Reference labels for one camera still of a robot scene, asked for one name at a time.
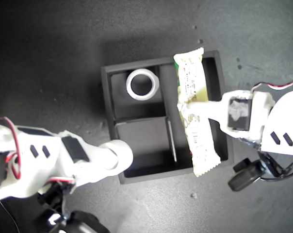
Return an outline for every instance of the red wire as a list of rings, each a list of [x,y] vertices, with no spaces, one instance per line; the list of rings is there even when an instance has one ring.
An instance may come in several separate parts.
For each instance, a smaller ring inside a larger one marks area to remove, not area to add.
[[[15,125],[13,124],[13,122],[7,118],[6,116],[4,117],[0,117],[0,120],[5,120],[8,125],[9,125],[9,128],[12,132],[12,135],[13,135],[13,138],[14,138],[14,141],[15,141],[15,146],[16,146],[16,154],[17,154],[17,157],[18,157],[18,167],[19,167],[19,172],[18,174],[16,174],[16,171],[14,172],[13,170],[13,173],[15,175],[15,177],[20,180],[20,177],[21,177],[21,162],[20,162],[20,149],[19,149],[19,143],[18,143],[18,137],[17,137],[17,133],[15,131]]]
[[[49,179],[49,182],[56,182],[56,181],[60,181],[60,182],[74,182],[73,180],[66,180],[66,179]]]
[[[13,153],[13,154],[10,154],[9,156],[7,156],[6,159],[5,159],[5,163],[8,164],[9,161],[10,161],[15,155],[16,155],[16,152]]]

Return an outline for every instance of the black wire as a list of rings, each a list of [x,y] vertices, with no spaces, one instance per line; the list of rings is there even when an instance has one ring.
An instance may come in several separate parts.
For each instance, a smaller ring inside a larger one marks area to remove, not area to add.
[[[3,205],[3,203],[0,201],[1,206],[3,207],[3,209],[6,211],[6,213],[8,214],[8,216],[10,216],[11,220],[13,221],[15,227],[16,227],[16,231],[17,233],[20,233],[19,227],[17,225],[17,222],[15,220],[15,218],[13,217],[12,214],[10,214],[10,212],[5,208],[5,206]]]
[[[293,176],[293,172],[289,175],[278,177],[278,178],[260,178],[261,181],[267,181],[267,182],[275,182],[275,181],[282,181],[286,180]]]

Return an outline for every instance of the white wrapper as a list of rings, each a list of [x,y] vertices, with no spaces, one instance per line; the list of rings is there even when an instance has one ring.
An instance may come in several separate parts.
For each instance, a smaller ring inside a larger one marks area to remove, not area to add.
[[[192,153],[194,174],[200,176],[221,163],[214,150],[209,120],[195,116],[187,108],[193,101],[208,101],[204,68],[201,63],[204,49],[177,54],[174,60],[178,69],[178,110]]]

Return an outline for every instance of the cable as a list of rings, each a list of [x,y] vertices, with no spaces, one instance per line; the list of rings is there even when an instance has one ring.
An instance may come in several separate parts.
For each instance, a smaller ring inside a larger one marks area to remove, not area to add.
[[[21,161],[20,161],[20,149],[19,149],[19,143],[18,143],[18,137],[17,137],[17,133],[16,133],[16,130],[15,130],[15,125],[13,124],[13,122],[7,118],[7,117],[0,117],[0,120],[4,120],[7,124],[8,124],[8,127],[10,128],[11,132],[12,132],[12,135],[13,135],[13,138],[14,138],[14,141],[15,141],[15,146],[16,146],[16,154],[17,154],[17,158],[18,158],[18,167],[19,167],[19,171],[18,173],[15,171],[15,168],[14,166],[12,165],[12,171],[15,175],[15,177],[20,180],[20,177],[21,177]]]
[[[293,172],[289,175],[278,177],[278,178],[260,178],[261,181],[267,181],[267,182],[275,182],[275,181],[282,181],[286,180],[293,176]]]
[[[16,152],[9,154],[5,159],[5,163],[8,164],[15,155],[17,155]]]
[[[269,88],[273,89],[273,90],[284,90],[286,89],[287,87],[289,86],[292,86],[293,85],[293,81],[287,83],[287,84],[284,84],[284,85],[275,85],[275,84],[272,84],[272,83],[267,83],[267,82],[259,82],[257,84],[255,84],[252,88],[251,88],[251,92],[253,92],[255,89],[257,89],[259,86],[261,86],[262,84],[266,84],[268,85]]]
[[[16,223],[16,220],[13,218],[13,216],[10,214],[10,212],[8,212],[8,210],[5,208],[5,206],[2,204],[1,201],[0,201],[0,204],[3,207],[3,209],[6,211],[6,213],[10,216],[11,220],[14,222],[17,233],[20,233],[20,230],[19,230],[19,227],[18,227],[18,225]]]

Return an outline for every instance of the white plastic part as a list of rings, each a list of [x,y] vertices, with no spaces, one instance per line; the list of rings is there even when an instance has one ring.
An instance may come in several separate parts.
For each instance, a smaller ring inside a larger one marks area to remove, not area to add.
[[[131,88],[132,80],[134,79],[134,77],[136,77],[137,75],[140,75],[140,74],[148,76],[152,82],[151,90],[146,95],[143,95],[143,96],[137,95],[136,93],[134,93],[134,91]],[[158,77],[152,71],[150,71],[148,69],[134,70],[132,73],[130,73],[130,75],[127,77],[127,80],[126,80],[127,92],[135,100],[149,100],[150,98],[152,98],[155,95],[159,86],[160,86],[160,81],[159,81]]]
[[[108,176],[114,176],[127,169],[133,160],[130,147],[123,141],[116,140],[100,147],[87,144],[81,137],[68,131],[53,134],[43,130],[50,136],[30,135],[16,130],[21,151],[21,178],[18,180],[12,166],[18,169],[15,157],[8,163],[7,178],[0,186],[0,199],[6,197],[26,198],[36,192],[46,192],[46,183],[51,177],[62,177],[75,180],[75,186],[94,183]],[[89,162],[74,163],[61,137],[71,136],[78,139],[89,158]],[[34,157],[30,146],[34,145],[38,156]],[[50,156],[46,157],[42,148],[46,146]],[[0,152],[15,151],[15,143],[10,130],[0,125]]]
[[[229,101],[234,97],[252,98],[249,131],[239,131],[228,127],[228,106]],[[252,95],[250,91],[237,90],[223,94],[221,101],[192,102],[187,107],[197,116],[218,121],[220,129],[232,137],[260,141],[263,127],[274,104],[273,97],[267,92],[254,92]]]
[[[272,132],[280,140],[279,145],[272,138]],[[284,134],[293,142],[293,91],[282,96],[271,110],[263,130],[261,150],[293,155],[293,145],[288,144]]]

